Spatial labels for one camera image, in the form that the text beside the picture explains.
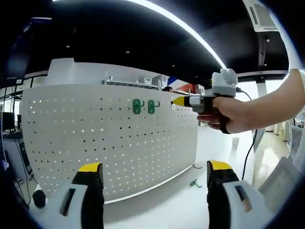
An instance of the white pegboard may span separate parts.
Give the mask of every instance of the white pegboard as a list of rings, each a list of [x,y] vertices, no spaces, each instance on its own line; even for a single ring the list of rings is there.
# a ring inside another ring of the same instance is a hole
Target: white pegboard
[[[30,88],[21,103],[24,142],[46,196],[71,182],[87,163],[103,164],[107,203],[134,196],[195,162],[196,114],[172,109],[156,90],[114,85],[55,85]],[[140,114],[133,99],[145,101]],[[160,101],[148,114],[148,100]]]

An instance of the human hand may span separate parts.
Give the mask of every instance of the human hand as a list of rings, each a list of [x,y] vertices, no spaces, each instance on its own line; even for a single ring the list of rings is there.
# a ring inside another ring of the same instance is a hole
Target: human hand
[[[213,107],[219,112],[203,112],[198,115],[198,121],[208,123],[209,127],[220,129],[220,116],[227,117],[226,129],[229,133],[239,133],[248,130],[247,105],[245,102],[228,97],[216,97],[213,100]]]

